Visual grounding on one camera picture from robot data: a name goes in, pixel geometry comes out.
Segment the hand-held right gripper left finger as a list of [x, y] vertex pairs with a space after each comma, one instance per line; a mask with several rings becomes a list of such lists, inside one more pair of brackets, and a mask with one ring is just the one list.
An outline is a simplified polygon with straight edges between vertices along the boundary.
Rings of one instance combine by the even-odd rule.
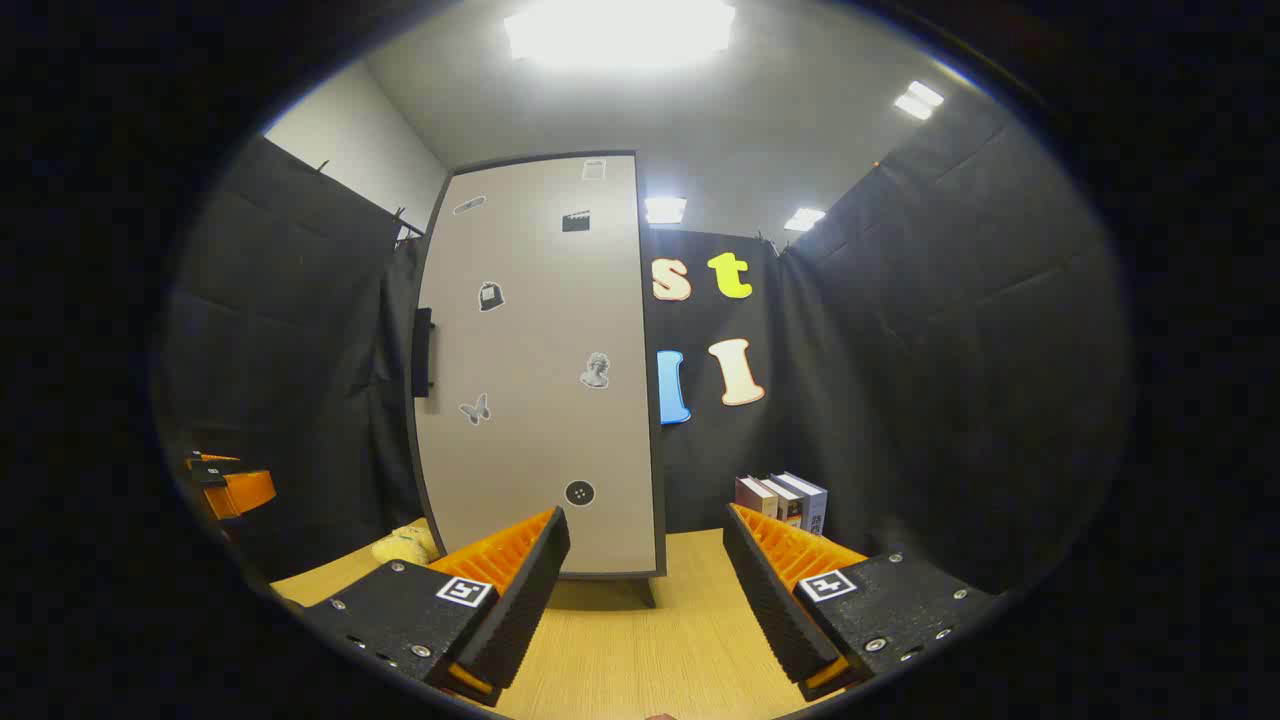
[[300, 616], [390, 673], [493, 707], [518, 674], [570, 547], [556, 506], [428, 565], [390, 559]]

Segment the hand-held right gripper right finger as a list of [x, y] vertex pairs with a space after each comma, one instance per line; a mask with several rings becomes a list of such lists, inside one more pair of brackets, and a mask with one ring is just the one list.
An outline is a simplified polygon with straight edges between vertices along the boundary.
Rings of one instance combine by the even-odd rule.
[[865, 556], [739, 503], [726, 512], [739, 584], [808, 702], [920, 664], [1001, 607], [1000, 594], [902, 550]]

